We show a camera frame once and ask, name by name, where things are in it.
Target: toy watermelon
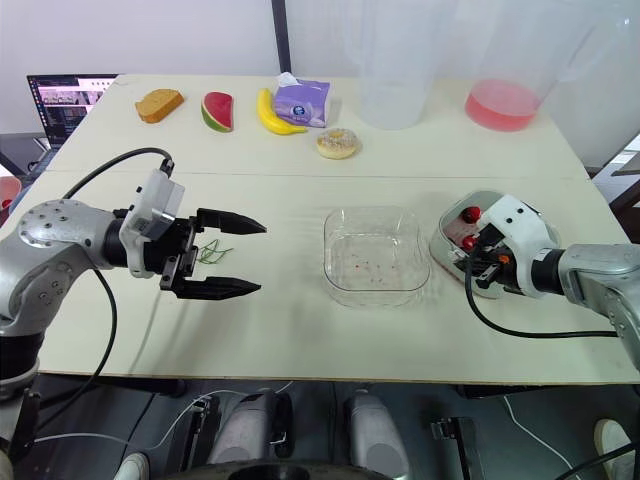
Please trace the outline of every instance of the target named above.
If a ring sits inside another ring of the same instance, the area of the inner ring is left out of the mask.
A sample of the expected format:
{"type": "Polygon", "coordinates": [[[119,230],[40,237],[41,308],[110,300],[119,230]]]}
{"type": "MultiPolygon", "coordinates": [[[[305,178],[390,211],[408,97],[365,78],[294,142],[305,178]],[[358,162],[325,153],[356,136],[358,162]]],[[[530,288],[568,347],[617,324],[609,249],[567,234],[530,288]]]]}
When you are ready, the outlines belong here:
{"type": "Polygon", "coordinates": [[[222,92],[209,92],[202,99],[204,123],[218,132],[233,130],[233,97],[222,92]]]}

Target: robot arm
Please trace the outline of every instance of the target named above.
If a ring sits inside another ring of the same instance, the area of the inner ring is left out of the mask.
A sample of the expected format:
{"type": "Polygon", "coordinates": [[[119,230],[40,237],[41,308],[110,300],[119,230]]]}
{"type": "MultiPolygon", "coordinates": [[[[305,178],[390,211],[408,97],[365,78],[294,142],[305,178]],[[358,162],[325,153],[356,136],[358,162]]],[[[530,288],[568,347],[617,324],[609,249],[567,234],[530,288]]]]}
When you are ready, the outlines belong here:
{"type": "MultiPolygon", "coordinates": [[[[461,208],[475,200],[472,195],[461,208]]],[[[466,250],[478,248],[472,265],[477,287],[497,283],[534,298],[555,293],[607,317],[640,370],[640,245],[560,249],[555,231],[539,212],[510,195],[484,206],[479,219],[468,223],[475,233],[466,250]]],[[[470,256],[454,258],[464,270],[470,256]]]]}
{"type": "Polygon", "coordinates": [[[36,375],[46,328],[86,270],[128,267],[135,277],[158,274],[160,288],[178,298],[222,300],[260,288],[235,278],[187,280],[198,255],[195,236],[206,227],[240,235],[266,229],[242,215],[202,208],[195,216],[177,218],[184,187],[169,179],[172,169],[173,162],[165,159],[138,187],[128,210],[107,212],[73,199],[53,200],[25,213],[0,241],[1,450],[12,453],[14,433],[21,434],[15,431],[19,417],[37,420],[33,394],[22,393],[36,375]]]}

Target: tissue box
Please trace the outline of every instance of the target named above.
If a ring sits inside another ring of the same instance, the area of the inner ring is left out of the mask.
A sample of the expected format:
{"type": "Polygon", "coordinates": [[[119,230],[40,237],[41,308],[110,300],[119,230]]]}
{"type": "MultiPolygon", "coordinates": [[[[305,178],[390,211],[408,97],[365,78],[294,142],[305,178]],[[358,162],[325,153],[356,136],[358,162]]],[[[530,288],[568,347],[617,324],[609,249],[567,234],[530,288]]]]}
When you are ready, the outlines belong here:
{"type": "Polygon", "coordinates": [[[290,73],[278,77],[275,112],[294,125],[325,127],[328,116],[328,82],[298,80],[290,73]]]}

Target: small glass dish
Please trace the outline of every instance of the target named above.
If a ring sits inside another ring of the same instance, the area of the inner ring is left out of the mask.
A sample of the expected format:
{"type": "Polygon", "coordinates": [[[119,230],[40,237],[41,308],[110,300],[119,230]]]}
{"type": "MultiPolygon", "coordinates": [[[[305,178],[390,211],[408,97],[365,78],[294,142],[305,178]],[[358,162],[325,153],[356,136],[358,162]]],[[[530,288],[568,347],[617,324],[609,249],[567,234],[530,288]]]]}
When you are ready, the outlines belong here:
{"type": "Polygon", "coordinates": [[[399,306],[421,296],[429,279],[418,221],[400,207],[352,207],[324,223],[324,274],[347,306],[399,306]]]}

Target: red liquid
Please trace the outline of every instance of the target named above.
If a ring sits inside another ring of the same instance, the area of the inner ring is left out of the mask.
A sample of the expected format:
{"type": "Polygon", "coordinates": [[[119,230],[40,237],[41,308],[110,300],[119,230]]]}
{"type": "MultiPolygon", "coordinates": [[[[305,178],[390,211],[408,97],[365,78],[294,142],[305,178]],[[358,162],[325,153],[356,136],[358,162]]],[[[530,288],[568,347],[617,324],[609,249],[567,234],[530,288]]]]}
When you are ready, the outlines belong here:
{"type": "Polygon", "coordinates": [[[483,127],[503,132],[525,128],[535,117],[540,101],[528,88],[506,80],[481,80],[471,89],[467,115],[483,127]]]}

